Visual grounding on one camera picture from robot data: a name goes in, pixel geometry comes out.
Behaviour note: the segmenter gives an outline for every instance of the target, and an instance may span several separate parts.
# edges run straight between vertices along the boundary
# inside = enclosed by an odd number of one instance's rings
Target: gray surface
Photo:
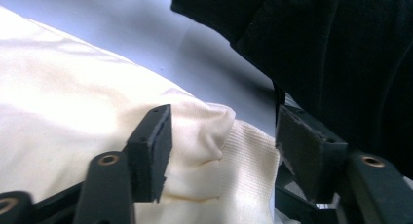
[[[170,1],[0,0],[0,5],[124,56],[203,101],[230,106],[238,119],[274,135],[271,81],[219,34],[173,13]]]

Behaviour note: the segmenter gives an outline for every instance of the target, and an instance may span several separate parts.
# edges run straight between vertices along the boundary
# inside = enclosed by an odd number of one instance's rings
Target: cream fabric
[[[0,8],[0,193],[39,202],[121,150],[144,114],[171,104],[173,149],[160,204],[139,223],[272,223],[274,138],[159,75]]]

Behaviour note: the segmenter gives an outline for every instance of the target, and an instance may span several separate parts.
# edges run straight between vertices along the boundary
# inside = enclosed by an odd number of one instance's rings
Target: fabric fold
[[[135,204],[139,223],[272,222],[274,138],[125,58],[3,8],[0,21],[0,193],[39,202],[81,182],[171,104],[167,181],[159,204]]]

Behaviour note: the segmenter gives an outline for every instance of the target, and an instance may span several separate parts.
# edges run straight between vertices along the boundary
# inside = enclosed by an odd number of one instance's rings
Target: black fabric
[[[413,0],[172,0],[310,114],[413,177]]]

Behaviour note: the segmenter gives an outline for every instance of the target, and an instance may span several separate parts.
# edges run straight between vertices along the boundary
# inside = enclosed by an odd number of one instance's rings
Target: screw hole
[[[0,215],[12,210],[18,204],[18,201],[16,198],[0,199]]]
[[[383,168],[385,166],[384,163],[382,163],[380,160],[373,158],[373,157],[363,156],[361,157],[361,159],[371,167]]]
[[[109,166],[112,164],[115,164],[119,161],[119,156],[118,155],[114,155],[114,154],[110,154],[110,155],[106,155],[104,157],[101,157],[99,159],[99,161],[97,161],[101,166]]]

